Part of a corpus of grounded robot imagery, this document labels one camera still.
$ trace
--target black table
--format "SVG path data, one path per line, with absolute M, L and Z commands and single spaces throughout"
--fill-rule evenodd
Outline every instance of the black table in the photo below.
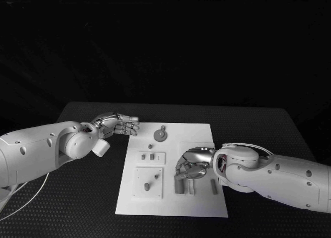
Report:
M 209 123 L 216 148 L 229 142 L 250 143 L 275 154 L 315 160 L 284 109 L 72 102 L 57 122 L 89 122 L 111 111 L 138 116 L 141 122 Z M 128 136 L 114 135 L 108 142 L 102 158 L 91 152 L 50 173 L 32 203 L 0 222 L 0 237 L 331 237 L 331 214 L 229 187 L 229 218 L 115 215 Z M 0 218 L 29 201 L 43 179 L 14 195 Z

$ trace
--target robotic hand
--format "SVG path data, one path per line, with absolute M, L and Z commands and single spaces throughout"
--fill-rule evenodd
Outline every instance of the robotic hand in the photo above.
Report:
M 262 157 L 245 146 L 262 149 Z M 331 213 L 331 167 L 294 157 L 273 155 L 259 146 L 223 144 L 222 148 L 196 147 L 186 151 L 174 175 L 176 193 L 184 193 L 183 179 L 199 179 L 207 169 L 219 184 L 301 209 Z
M 138 117 L 101 114 L 91 122 L 66 121 L 17 130 L 0 137 L 0 200 L 6 186 L 27 182 L 92 151 L 102 157 L 112 134 L 137 136 Z

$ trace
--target black background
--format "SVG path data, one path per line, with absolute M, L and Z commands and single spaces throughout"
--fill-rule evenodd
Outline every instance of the black background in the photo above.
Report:
M 0 135 L 70 101 L 284 108 L 331 164 L 331 5 L 0 1 Z

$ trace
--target cable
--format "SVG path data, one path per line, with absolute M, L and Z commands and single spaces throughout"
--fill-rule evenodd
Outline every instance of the cable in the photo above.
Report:
M 47 173 L 47 175 L 46 175 L 46 178 L 44 178 L 42 187 L 40 187 L 39 191 L 36 192 L 34 196 L 32 197 L 32 199 L 27 201 L 27 203 L 26 203 L 10 215 L 7 215 L 4 218 L 1 218 L 0 221 L 3 221 L 3 220 L 4 220 L 6 218 L 8 218 L 16 212 L 19 212 L 20 209 L 32 202 L 32 200 L 34 199 L 34 197 L 37 196 L 37 194 L 39 194 L 39 192 L 40 192 L 40 190 L 42 190 L 42 188 L 43 188 L 43 185 L 44 185 L 46 180 L 47 180 L 47 177 L 49 177 L 49 173 Z
M 263 147 L 258 146 L 258 145 L 252 145 L 252 144 L 245 144 L 245 143 L 232 143 L 233 145 L 243 145 L 243 146 L 249 146 L 253 148 L 260 149 L 262 151 L 265 151 L 269 155 L 273 155 L 273 153 L 271 151 L 268 151 Z
M 0 201 L 0 203 L 1 202 L 4 202 L 17 192 L 19 192 L 19 190 L 23 188 L 23 186 L 27 184 L 27 182 L 21 185 L 21 187 L 4 198 L 4 200 L 1 200 Z

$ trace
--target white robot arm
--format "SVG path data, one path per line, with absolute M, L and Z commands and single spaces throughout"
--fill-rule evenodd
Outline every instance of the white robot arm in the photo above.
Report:
M 183 193 L 183 179 L 201 178 L 210 168 L 219 184 L 236 191 L 256 191 L 289 206 L 331 213 L 331 167 L 269 151 L 268 154 L 262 157 L 236 144 L 224 144 L 219 150 L 190 149 L 176 166 L 176 193 Z
M 137 136 L 138 117 L 116 113 L 99 115 L 92 122 L 66 121 L 17 130 L 0 137 L 0 200 L 6 186 L 27 182 L 92 151 L 99 157 L 114 133 Z

